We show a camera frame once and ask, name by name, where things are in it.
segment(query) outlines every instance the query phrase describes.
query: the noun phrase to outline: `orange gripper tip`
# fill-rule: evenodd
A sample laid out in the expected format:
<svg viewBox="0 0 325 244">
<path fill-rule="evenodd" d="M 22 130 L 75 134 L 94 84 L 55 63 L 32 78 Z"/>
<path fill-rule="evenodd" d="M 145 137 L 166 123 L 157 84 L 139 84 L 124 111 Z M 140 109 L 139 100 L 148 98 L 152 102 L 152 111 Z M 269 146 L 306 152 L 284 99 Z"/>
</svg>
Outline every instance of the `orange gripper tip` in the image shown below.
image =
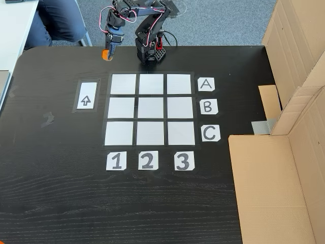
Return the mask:
<svg viewBox="0 0 325 244">
<path fill-rule="evenodd" d="M 109 52 L 108 49 L 103 49 L 102 50 L 102 58 L 103 58 L 103 60 L 109 61 L 109 59 L 108 59 L 108 52 Z"/>
</svg>

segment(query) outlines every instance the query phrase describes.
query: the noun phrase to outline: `gray carpet floor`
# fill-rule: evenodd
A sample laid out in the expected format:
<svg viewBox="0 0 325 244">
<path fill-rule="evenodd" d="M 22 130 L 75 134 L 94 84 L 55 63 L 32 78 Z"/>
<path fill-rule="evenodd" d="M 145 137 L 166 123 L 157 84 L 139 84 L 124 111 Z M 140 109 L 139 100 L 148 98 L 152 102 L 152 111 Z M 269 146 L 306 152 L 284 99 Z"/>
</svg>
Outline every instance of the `gray carpet floor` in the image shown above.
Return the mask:
<svg viewBox="0 0 325 244">
<path fill-rule="evenodd" d="M 163 28 L 172 32 L 181 46 L 259 45 L 276 0 L 172 0 L 176 9 Z M 78 0 L 88 33 L 94 46 L 104 46 L 105 35 L 98 26 L 99 13 L 111 4 L 107 0 Z M 107 11 L 103 15 L 103 25 Z M 123 45 L 134 45 L 136 23 L 123 28 Z M 54 45 L 78 45 L 56 41 Z"/>
</svg>

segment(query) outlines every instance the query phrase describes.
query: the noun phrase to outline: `white tabletop edge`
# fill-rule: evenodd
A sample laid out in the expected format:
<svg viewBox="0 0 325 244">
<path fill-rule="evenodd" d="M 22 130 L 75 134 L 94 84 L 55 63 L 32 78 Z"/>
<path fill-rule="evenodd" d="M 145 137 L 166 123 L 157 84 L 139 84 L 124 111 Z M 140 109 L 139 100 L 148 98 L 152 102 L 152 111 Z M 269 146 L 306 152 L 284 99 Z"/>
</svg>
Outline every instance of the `white tabletop edge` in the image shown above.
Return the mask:
<svg viewBox="0 0 325 244">
<path fill-rule="evenodd" d="M 16 62 L 24 50 L 38 2 L 38 0 L 35 0 L 6 4 L 5 0 L 0 0 L 0 22 L 4 23 L 7 21 L 7 25 L 2 24 L 0 26 L 0 33 L 5 37 L 0 38 L 0 70 L 8 70 L 10 73 L 3 95 L 0 98 L 0 110 L 4 103 Z"/>
</svg>

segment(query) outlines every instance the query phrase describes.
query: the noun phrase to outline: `person's leg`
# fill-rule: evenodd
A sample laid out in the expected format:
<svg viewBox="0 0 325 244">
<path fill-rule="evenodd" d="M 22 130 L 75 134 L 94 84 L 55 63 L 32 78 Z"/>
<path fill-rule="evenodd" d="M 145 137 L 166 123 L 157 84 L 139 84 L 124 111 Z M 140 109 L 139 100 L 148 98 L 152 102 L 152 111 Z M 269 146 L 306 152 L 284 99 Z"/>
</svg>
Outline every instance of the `person's leg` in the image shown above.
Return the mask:
<svg viewBox="0 0 325 244">
<path fill-rule="evenodd" d="M 40 5 L 44 6 L 53 40 L 78 42 L 85 36 L 86 28 L 75 0 L 42 0 Z"/>
<path fill-rule="evenodd" d="M 32 20 L 30 30 L 25 43 L 25 50 L 37 46 L 51 46 L 52 40 L 47 32 L 37 10 Z"/>
</svg>

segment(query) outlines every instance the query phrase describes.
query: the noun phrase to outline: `dark wooden table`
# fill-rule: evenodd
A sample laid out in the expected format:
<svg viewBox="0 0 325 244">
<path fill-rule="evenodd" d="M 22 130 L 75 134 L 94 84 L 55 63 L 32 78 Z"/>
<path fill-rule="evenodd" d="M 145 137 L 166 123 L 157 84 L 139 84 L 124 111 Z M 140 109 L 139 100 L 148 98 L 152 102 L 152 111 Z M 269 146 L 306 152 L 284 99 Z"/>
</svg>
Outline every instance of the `dark wooden table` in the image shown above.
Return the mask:
<svg viewBox="0 0 325 244">
<path fill-rule="evenodd" d="M 194 171 L 106 171 L 103 118 L 112 72 L 194 72 L 214 77 L 218 144 L 202 146 Z M 79 79 L 101 79 L 95 113 L 73 113 Z M 100 48 L 35 48 L 18 60 L 0 114 L 0 240 L 27 243 L 242 243 L 228 148 L 265 120 L 258 85 L 274 84 L 265 48 L 167 48 L 142 66 L 135 47 L 114 60 Z M 49 112 L 54 122 L 42 126 Z"/>
</svg>

